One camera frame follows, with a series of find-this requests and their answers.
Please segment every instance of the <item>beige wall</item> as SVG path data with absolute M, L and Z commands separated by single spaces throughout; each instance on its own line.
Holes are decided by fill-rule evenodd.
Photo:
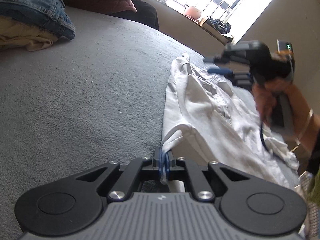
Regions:
M 179 12 L 157 0 L 143 0 L 157 10 L 160 31 L 202 56 L 222 52 L 224 45 Z
M 319 1 L 272 0 L 241 40 L 260 40 L 275 51 L 276 39 L 292 42 L 296 60 L 294 82 L 320 114 Z

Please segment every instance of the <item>wrist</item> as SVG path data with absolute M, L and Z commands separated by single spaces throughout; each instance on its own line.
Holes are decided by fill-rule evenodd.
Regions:
M 317 140 L 317 135 L 320 130 L 320 117 L 316 114 L 314 114 L 311 119 L 310 123 L 303 134 L 302 138 L 300 139 L 301 144 L 303 147 L 308 150 L 309 152 L 312 152 L 316 140 Z

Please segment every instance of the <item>dark blue denim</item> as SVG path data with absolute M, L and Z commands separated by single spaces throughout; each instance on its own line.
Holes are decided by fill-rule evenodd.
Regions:
M 0 0 L 0 15 L 37 25 L 72 40 L 76 27 L 64 8 L 62 0 Z

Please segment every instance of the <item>folded clothes stack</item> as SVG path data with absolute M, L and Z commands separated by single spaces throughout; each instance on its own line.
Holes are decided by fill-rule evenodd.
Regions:
M 45 49 L 65 36 L 75 37 L 76 27 L 62 0 L 0 0 L 0 49 Z

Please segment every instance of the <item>white pants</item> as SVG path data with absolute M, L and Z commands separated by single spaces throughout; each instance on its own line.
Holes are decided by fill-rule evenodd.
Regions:
M 162 151 L 195 160 L 218 161 L 248 174 L 289 187 L 274 154 L 292 169 L 298 162 L 287 145 L 265 129 L 267 152 L 260 140 L 260 120 L 219 75 L 190 65 L 183 54 L 172 62 L 162 131 Z

